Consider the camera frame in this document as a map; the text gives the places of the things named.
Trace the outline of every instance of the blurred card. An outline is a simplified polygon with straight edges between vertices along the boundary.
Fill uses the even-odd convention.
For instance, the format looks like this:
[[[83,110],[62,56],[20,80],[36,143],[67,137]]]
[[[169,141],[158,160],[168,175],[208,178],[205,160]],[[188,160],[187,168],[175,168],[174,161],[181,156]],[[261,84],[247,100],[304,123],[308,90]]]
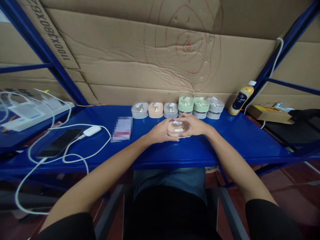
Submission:
[[[131,137],[132,117],[119,117],[111,136],[111,142],[122,142]]]

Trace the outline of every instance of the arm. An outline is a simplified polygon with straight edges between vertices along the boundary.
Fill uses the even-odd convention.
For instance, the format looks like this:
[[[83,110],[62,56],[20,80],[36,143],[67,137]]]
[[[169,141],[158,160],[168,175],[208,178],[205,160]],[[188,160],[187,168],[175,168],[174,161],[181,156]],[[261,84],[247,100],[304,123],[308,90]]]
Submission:
[[[127,171],[139,155],[154,143],[179,141],[167,135],[171,118],[113,155],[70,188],[53,206],[40,231],[70,215],[90,212],[92,205]]]
[[[243,157],[212,126],[186,113],[175,120],[186,121],[190,124],[189,130],[183,133],[182,137],[200,134],[207,137],[223,169],[238,186],[246,202],[251,199],[264,199],[277,204]]]

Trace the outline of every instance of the cardboard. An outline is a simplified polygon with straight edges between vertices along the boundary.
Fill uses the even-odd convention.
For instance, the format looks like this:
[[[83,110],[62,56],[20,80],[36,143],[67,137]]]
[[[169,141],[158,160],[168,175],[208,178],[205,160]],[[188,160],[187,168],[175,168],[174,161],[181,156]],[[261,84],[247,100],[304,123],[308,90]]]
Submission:
[[[299,42],[320,43],[320,15],[318,14],[306,31],[299,38]]]
[[[75,83],[83,96],[87,99],[89,104],[96,105],[99,104],[89,86],[84,82]],[[71,101],[72,98],[64,90],[64,88],[58,83],[57,80],[34,80],[34,79],[19,79],[19,78],[9,78],[0,76],[0,91],[13,92],[17,91],[20,94],[26,94],[27,96],[34,97],[36,99],[41,99],[40,93],[35,90],[45,91],[50,90],[50,93],[61,100]],[[15,97],[17,101],[22,101],[21,97]]]
[[[9,22],[0,22],[0,63],[26,65],[42,61]]]
[[[3,64],[0,63],[0,67],[10,67],[16,66],[15,64]],[[77,72],[72,69],[65,68],[66,72],[74,82],[85,82],[80,72]],[[29,70],[29,71],[20,71],[12,73],[3,73],[0,75],[0,79],[3,77],[9,78],[19,78],[19,79],[33,79],[33,80],[55,80],[55,77],[47,68]]]
[[[215,34],[274,40],[312,0],[41,0],[46,8]]]
[[[218,36],[55,9],[47,12],[89,84],[237,93],[259,74],[275,47],[270,40]]]
[[[220,0],[41,0],[46,8],[212,32]]]
[[[274,39],[312,1],[221,0],[220,5],[214,0],[41,0],[45,11],[39,0],[19,2],[57,57],[60,53],[50,40],[53,35],[48,35],[43,24],[50,25],[52,34],[72,54],[71,65],[60,61],[66,68],[79,68],[69,75],[77,84],[83,83],[81,91],[92,101],[114,105],[132,105],[140,98],[175,101],[182,93],[195,91],[221,97],[228,107],[239,90],[258,76],[276,47]],[[43,18],[36,11],[41,11],[47,23],[41,24]],[[19,33],[3,24],[9,23],[0,23],[5,30],[2,36],[11,37],[0,38],[6,46],[0,50],[0,63],[38,63]],[[273,78],[317,88],[317,43],[301,43],[290,53]],[[302,56],[312,61],[301,63]],[[44,80],[50,80],[57,90],[58,82],[45,71],[8,77],[25,84],[29,81],[30,89],[32,84],[44,86]],[[295,109],[319,108],[320,103],[319,96],[270,83],[253,104],[273,101]]]
[[[186,92],[159,89],[144,89],[132,87],[118,87],[106,85],[89,84],[90,89],[96,96],[100,104],[107,105],[132,105],[136,101],[174,101],[177,102],[181,94]],[[232,93],[201,93],[203,96],[216,96],[226,103],[226,108],[230,107],[237,97]],[[305,110],[309,108],[320,108],[320,97],[314,95],[266,95],[259,94],[252,104],[262,104],[274,101],[281,101],[286,107]]]
[[[275,40],[313,0],[221,0],[214,33]]]
[[[39,0],[18,0],[22,9],[65,68],[79,66]]]
[[[320,89],[320,43],[297,42],[280,63],[272,78]],[[311,95],[306,92],[268,83],[263,94]]]
[[[291,115],[280,108],[251,105],[247,111],[257,120],[294,124],[294,121],[290,120]]]

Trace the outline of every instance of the black shirt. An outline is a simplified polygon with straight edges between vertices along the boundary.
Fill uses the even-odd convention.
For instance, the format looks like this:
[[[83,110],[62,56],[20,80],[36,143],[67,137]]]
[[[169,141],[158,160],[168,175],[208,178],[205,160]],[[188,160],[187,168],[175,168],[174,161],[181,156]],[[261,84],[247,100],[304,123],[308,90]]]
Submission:
[[[302,239],[300,232],[275,204],[250,200],[246,217],[251,239]],[[89,213],[61,219],[38,234],[37,240],[95,239]],[[207,206],[197,196],[167,186],[143,190],[134,202],[124,231],[128,239],[221,239],[211,224]]]

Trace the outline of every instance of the bottle cap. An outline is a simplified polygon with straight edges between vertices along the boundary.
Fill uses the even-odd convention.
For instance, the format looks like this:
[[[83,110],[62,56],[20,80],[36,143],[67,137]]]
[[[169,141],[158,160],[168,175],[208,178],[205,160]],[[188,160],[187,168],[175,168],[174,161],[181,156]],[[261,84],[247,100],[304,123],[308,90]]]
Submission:
[[[256,83],[257,83],[256,81],[250,81],[249,85],[254,86],[254,85],[256,85]]]

